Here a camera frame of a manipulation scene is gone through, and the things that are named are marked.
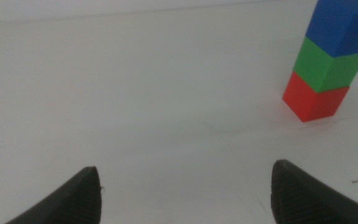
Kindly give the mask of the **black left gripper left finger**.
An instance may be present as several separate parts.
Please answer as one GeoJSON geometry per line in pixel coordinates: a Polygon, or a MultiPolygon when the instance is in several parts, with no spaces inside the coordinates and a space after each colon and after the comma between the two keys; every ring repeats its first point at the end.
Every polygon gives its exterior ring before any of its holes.
{"type": "Polygon", "coordinates": [[[95,166],[85,167],[8,224],[99,224],[101,184],[95,166]]]}

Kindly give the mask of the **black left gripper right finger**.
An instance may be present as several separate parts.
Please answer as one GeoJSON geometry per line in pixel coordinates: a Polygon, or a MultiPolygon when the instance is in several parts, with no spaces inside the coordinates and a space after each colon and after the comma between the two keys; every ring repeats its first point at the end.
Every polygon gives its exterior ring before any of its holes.
{"type": "Polygon", "coordinates": [[[285,159],[273,165],[270,204],[276,223],[358,224],[358,202],[285,159]]]}

